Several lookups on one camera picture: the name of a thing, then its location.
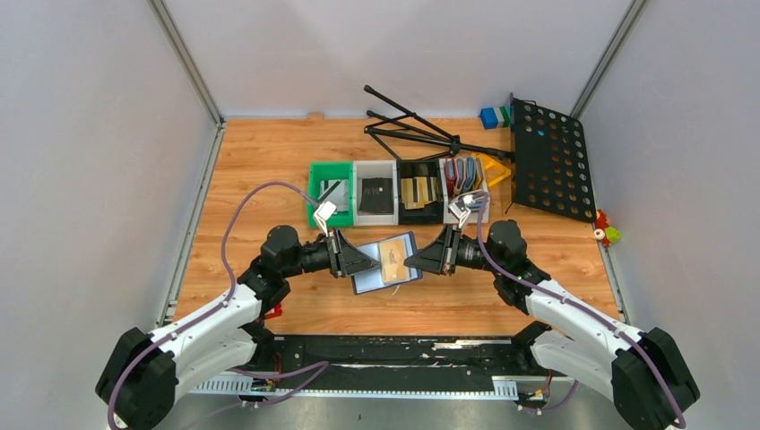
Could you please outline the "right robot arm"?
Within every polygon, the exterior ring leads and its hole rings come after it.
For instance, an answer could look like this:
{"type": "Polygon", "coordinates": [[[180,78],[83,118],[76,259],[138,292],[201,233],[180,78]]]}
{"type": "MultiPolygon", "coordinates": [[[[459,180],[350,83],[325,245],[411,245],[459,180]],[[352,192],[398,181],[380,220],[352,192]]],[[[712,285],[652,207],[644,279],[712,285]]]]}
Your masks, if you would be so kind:
{"type": "Polygon", "coordinates": [[[499,297],[533,318],[523,331],[531,359],[609,399],[634,429],[684,429],[701,396],[675,339],[638,329],[588,305],[534,264],[517,223],[500,220],[485,236],[453,225],[409,256],[407,266],[436,275],[463,267],[494,276],[499,297]]]}

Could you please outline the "green bin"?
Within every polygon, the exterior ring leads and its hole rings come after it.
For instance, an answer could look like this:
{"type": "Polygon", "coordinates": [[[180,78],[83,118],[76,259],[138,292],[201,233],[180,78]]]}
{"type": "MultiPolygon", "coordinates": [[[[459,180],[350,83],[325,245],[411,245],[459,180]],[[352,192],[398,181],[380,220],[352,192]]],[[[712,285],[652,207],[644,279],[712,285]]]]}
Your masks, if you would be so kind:
{"type": "Polygon", "coordinates": [[[353,178],[354,168],[350,161],[314,162],[309,169],[307,193],[315,201],[318,201],[319,183],[327,179],[347,179],[350,188],[350,208],[346,213],[335,213],[328,220],[327,226],[331,228],[347,228],[354,226],[355,215],[355,181],[353,178]]]}

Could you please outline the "white bin with black cards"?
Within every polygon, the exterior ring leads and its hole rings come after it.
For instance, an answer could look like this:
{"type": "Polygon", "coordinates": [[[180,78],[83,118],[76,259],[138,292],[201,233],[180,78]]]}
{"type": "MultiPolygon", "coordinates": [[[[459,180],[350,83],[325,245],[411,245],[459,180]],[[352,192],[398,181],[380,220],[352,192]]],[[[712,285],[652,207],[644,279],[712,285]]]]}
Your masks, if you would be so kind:
{"type": "Polygon", "coordinates": [[[399,186],[395,160],[353,162],[352,209],[355,226],[399,223],[399,186]]]}

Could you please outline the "silver cards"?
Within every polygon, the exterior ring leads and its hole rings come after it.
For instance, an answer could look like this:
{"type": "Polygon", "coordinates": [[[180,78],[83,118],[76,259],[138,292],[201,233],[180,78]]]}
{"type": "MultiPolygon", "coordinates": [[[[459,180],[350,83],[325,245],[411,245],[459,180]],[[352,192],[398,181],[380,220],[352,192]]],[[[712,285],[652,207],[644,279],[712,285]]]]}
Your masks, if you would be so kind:
{"type": "Polygon", "coordinates": [[[327,179],[319,183],[319,202],[331,202],[337,213],[346,213],[350,208],[350,188],[347,179],[327,179]]]}

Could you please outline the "colourful small toy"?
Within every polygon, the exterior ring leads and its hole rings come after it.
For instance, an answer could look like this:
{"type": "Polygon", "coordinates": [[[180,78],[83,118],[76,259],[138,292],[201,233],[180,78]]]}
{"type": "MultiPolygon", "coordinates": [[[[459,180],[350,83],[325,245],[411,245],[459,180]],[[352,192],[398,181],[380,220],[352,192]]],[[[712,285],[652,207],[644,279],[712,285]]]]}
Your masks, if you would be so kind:
{"type": "Polygon", "coordinates": [[[602,210],[596,210],[593,234],[604,247],[610,247],[621,240],[619,231],[609,224],[607,215],[602,210]]]}

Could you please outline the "gold card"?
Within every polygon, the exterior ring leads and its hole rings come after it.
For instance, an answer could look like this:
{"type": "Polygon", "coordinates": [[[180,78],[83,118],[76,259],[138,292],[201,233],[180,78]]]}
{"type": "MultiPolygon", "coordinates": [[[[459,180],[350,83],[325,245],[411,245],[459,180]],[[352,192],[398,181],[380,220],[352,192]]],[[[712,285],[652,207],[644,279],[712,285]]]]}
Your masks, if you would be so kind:
{"type": "Polygon", "coordinates": [[[384,284],[403,282],[410,278],[409,268],[404,265],[407,257],[405,240],[402,237],[391,238],[378,244],[380,262],[382,264],[382,280],[384,284]]]}

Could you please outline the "white bin with card holders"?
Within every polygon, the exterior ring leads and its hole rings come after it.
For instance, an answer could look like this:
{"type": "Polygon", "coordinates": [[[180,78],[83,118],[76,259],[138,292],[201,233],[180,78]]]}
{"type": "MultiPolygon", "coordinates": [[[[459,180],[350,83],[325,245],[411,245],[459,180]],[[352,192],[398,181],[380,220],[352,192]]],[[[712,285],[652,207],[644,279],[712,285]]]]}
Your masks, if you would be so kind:
{"type": "Polygon", "coordinates": [[[489,193],[482,160],[473,156],[449,157],[438,161],[442,181],[443,222],[456,224],[457,218],[449,211],[451,201],[465,194],[489,193]]]}

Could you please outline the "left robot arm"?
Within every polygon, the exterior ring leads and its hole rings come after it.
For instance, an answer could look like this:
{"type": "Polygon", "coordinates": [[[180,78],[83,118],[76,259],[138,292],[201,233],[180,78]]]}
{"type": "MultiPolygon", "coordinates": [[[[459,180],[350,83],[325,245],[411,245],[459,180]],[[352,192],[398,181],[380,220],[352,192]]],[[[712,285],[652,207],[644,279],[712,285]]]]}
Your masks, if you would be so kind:
{"type": "Polygon", "coordinates": [[[380,265],[337,228],[305,244],[291,226],[271,229],[260,255],[219,297],[178,322],[119,337],[95,388],[109,427],[152,429],[195,386],[248,364],[272,338],[264,319],[290,292],[289,278],[316,271],[347,278],[380,265]]]}

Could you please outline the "blue card holder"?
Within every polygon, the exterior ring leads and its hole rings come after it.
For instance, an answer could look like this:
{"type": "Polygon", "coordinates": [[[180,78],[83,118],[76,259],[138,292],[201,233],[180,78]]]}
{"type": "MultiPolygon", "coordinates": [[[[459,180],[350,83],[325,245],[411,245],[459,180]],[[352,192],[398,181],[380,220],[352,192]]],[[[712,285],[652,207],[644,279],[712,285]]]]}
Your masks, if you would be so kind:
{"type": "Polygon", "coordinates": [[[360,245],[358,249],[378,261],[380,266],[351,277],[353,292],[357,296],[386,288],[398,289],[401,284],[423,278],[422,270],[411,268],[404,263],[418,251],[415,236],[411,231],[360,245]]]}

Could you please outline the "black perforated stand plate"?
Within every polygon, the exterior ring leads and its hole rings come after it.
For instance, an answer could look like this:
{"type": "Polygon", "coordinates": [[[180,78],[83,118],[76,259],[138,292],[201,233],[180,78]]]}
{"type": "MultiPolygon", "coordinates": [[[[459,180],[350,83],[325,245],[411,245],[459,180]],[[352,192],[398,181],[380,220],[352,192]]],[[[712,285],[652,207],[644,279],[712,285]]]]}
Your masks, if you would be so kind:
{"type": "Polygon", "coordinates": [[[513,98],[513,202],[593,223],[597,209],[583,125],[577,118],[513,98]]]}

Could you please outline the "black music stand tripod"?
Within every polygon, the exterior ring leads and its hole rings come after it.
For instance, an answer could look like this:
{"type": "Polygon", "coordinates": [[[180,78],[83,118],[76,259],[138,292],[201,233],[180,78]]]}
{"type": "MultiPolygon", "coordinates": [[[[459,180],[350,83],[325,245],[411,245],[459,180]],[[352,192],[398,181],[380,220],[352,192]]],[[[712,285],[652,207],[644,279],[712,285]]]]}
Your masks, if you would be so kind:
{"type": "Polygon", "coordinates": [[[369,135],[398,161],[402,161],[402,157],[384,142],[384,138],[424,143],[445,149],[437,154],[423,157],[421,160],[454,157],[461,151],[469,151],[500,160],[515,161],[515,153],[512,150],[487,148],[465,143],[460,135],[448,133],[443,128],[434,125],[426,118],[390,99],[370,85],[366,84],[363,87],[363,91],[401,112],[399,116],[389,117],[368,109],[366,115],[369,118],[374,118],[376,121],[370,125],[365,125],[363,129],[365,134],[369,135]]]}

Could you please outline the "black cards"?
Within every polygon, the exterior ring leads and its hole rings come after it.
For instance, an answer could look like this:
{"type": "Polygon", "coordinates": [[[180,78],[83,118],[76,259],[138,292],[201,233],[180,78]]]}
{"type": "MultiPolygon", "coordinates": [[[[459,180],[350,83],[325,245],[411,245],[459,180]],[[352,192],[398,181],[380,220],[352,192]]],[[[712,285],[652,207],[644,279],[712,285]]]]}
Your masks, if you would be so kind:
{"type": "Polygon", "coordinates": [[[375,215],[392,214],[393,180],[387,177],[363,178],[358,210],[375,215]]]}

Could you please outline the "gold cards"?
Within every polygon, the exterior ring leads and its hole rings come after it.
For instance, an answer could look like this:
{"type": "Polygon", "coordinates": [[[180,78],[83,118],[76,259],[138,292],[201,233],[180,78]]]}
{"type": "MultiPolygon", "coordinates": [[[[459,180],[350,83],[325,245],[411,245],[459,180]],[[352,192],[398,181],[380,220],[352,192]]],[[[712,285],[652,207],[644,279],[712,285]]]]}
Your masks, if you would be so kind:
{"type": "Polygon", "coordinates": [[[440,198],[437,177],[415,176],[401,179],[401,198],[405,210],[421,210],[440,198]]]}

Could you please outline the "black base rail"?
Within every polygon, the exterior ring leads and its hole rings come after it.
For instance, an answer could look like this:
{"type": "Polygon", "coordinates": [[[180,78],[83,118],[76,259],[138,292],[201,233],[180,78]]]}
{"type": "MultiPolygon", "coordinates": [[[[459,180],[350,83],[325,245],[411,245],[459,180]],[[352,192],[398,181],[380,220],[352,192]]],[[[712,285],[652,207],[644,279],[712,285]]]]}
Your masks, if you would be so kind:
{"type": "Polygon", "coordinates": [[[278,388],[307,383],[321,392],[486,392],[497,377],[544,386],[559,376],[510,336],[283,335],[240,368],[288,374],[278,388]],[[307,367],[323,361],[328,367],[308,383],[314,372],[307,367]]]}

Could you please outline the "blue green white blocks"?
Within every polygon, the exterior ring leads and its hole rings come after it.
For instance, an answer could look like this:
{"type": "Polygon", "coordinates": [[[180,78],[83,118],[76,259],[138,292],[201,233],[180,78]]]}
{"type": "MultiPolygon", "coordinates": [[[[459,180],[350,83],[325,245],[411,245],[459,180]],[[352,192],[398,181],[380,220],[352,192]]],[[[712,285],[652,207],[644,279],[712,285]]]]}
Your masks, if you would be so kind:
{"type": "Polygon", "coordinates": [[[509,128],[512,125],[512,108],[508,106],[484,107],[479,120],[484,129],[509,128]]]}

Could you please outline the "yellow triangle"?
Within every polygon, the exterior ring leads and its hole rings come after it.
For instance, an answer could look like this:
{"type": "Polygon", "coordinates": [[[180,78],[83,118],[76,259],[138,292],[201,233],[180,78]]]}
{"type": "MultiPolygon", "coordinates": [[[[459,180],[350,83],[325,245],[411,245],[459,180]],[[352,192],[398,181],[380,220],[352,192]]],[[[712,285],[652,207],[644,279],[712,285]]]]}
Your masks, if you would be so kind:
{"type": "Polygon", "coordinates": [[[482,153],[475,153],[474,158],[480,162],[489,188],[498,185],[512,176],[512,170],[498,159],[482,153]]]}

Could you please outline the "red toy block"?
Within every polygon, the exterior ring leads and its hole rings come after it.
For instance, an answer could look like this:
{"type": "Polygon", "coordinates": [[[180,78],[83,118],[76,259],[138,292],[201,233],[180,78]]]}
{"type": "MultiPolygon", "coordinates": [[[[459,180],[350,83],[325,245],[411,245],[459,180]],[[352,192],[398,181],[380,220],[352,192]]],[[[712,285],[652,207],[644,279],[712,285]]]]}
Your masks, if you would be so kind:
{"type": "Polygon", "coordinates": [[[282,310],[282,304],[277,304],[277,305],[276,305],[276,306],[275,306],[273,309],[269,310],[269,311],[268,311],[268,312],[267,312],[267,313],[266,313],[266,314],[263,316],[263,318],[264,318],[265,320],[270,320],[270,319],[273,319],[273,318],[277,318],[277,317],[280,317],[280,316],[282,316],[282,314],[283,314],[283,310],[282,310]]]}

